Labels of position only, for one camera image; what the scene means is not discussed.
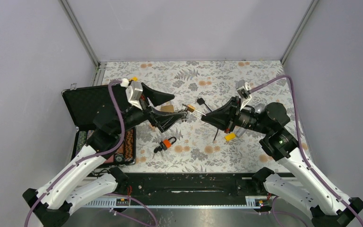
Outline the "large brass padlock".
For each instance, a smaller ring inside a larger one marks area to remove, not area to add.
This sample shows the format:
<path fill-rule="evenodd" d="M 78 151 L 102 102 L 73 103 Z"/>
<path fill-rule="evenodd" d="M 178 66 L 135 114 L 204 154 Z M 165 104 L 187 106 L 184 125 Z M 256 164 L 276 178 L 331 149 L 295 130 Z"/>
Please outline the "large brass padlock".
<path fill-rule="evenodd" d="M 163 105 L 160 108 L 160 111 L 167 112 L 167 113 L 174 113 L 174 106 L 173 105 Z"/>

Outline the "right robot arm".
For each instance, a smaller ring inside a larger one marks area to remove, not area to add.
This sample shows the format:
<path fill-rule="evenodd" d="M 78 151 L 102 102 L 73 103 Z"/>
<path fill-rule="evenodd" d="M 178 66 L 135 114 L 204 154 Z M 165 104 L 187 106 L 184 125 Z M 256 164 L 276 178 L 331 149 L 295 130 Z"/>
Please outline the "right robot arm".
<path fill-rule="evenodd" d="M 338 189 L 301 152 L 299 141 L 285 128 L 290 118 L 281 103 L 272 102 L 256 112 L 253 107 L 242 107 L 240 98 L 232 97 L 201 119 L 226 133 L 239 127 L 263 134 L 260 145 L 264 152 L 301 183 L 295 186 L 264 167 L 253 176 L 252 188 L 256 194 L 268 192 L 285 200 L 307 215 L 316 227 L 346 227 L 363 209 L 360 198 Z"/>

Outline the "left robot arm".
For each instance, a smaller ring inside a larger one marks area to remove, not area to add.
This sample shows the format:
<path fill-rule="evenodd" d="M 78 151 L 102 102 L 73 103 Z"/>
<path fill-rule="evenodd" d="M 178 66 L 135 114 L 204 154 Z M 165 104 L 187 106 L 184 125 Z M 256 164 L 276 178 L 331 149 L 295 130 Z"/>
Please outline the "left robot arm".
<path fill-rule="evenodd" d="M 174 95 L 139 81 L 113 80 L 108 93 L 111 101 L 97 110 L 95 130 L 79 153 L 44 186 L 23 193 L 29 215 L 35 215 L 45 227 L 63 226 L 79 208 L 103 195 L 126 192 L 128 178 L 118 167 L 88 184 L 81 182 L 120 148 L 127 130 L 147 121 L 165 132 L 188 115 L 187 110 L 158 111 L 157 107 L 173 100 Z"/>

